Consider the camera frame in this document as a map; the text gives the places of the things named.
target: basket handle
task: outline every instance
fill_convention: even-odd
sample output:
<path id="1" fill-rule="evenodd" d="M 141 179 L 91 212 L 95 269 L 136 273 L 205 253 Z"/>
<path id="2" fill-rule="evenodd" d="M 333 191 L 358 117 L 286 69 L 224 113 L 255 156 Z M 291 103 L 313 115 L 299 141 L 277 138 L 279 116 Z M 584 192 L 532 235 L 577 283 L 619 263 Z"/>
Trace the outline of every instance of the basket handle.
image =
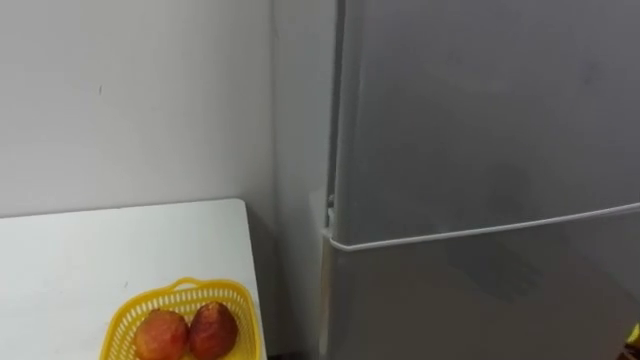
<path id="1" fill-rule="evenodd" d="M 203 284 L 205 284 L 206 281 L 202 281 L 202 280 L 198 280 L 196 278 L 192 278 L 192 277 L 183 277 L 180 278 L 178 280 L 176 280 L 176 282 L 174 282 L 171 285 L 167 285 L 163 288 L 163 290 L 165 291 L 172 291 L 175 290 L 176 288 L 178 288 L 179 286 L 182 285 L 194 285 L 194 286 L 201 286 Z"/>

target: yellow basket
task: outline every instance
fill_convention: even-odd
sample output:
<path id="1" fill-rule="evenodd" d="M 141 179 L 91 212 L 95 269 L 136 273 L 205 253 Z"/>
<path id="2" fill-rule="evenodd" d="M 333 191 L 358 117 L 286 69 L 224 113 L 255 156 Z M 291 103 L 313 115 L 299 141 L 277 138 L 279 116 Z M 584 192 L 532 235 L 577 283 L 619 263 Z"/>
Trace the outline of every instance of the yellow basket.
<path id="1" fill-rule="evenodd" d="M 190 287 L 178 289 L 182 285 Z M 122 305 L 111 319 L 100 360 L 136 360 L 133 334 L 151 310 L 173 310 L 191 323 L 198 308 L 210 301 L 225 304 L 238 323 L 238 340 L 224 359 L 260 360 L 260 331 L 249 291 L 230 280 L 201 281 L 188 277 L 140 294 Z M 184 360 L 187 359 L 193 357 L 187 354 Z"/>

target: refrigerator door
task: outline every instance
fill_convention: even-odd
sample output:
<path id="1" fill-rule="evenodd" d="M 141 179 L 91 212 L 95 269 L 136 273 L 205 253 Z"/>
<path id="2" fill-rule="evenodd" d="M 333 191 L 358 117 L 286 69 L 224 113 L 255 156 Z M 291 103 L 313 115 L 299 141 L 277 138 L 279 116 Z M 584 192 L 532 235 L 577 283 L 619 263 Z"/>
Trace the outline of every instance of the refrigerator door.
<path id="1" fill-rule="evenodd" d="M 336 241 L 639 201 L 640 2 L 340 6 Z"/>
<path id="2" fill-rule="evenodd" d="M 612 275 L 635 277 L 640 295 L 639 233 L 636 213 L 368 251 L 332 248 L 320 353 L 614 360 L 640 308 Z M 592 257 L 582 251 L 591 242 L 635 261 Z"/>

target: red apple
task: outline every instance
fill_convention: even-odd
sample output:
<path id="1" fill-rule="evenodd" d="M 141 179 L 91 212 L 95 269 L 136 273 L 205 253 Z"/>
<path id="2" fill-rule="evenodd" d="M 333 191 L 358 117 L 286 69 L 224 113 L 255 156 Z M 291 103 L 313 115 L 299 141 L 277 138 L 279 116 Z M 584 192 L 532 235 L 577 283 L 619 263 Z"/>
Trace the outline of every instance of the red apple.
<path id="1" fill-rule="evenodd" d="M 191 322 L 189 349 L 198 360 L 216 360 L 228 354 L 238 338 L 238 324 L 224 304 L 203 305 Z"/>
<path id="2" fill-rule="evenodd" d="M 189 326 L 182 315 L 152 310 L 133 336 L 140 360 L 180 360 L 187 350 Z"/>

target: plastic basket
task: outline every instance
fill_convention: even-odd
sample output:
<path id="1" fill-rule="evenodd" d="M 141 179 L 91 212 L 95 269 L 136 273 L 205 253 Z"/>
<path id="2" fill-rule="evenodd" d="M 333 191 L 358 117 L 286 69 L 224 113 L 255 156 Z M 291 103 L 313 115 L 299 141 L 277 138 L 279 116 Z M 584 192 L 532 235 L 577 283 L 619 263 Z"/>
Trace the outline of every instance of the plastic basket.
<path id="1" fill-rule="evenodd" d="M 173 310 L 191 323 L 198 308 L 210 301 L 225 304 L 238 323 L 236 345 L 224 359 L 260 360 L 260 332 L 249 291 L 230 280 L 193 278 L 182 278 L 167 287 L 145 292 L 122 305 L 109 324 L 100 360 L 136 360 L 133 335 L 151 310 Z M 187 354 L 183 359 L 193 357 Z"/>

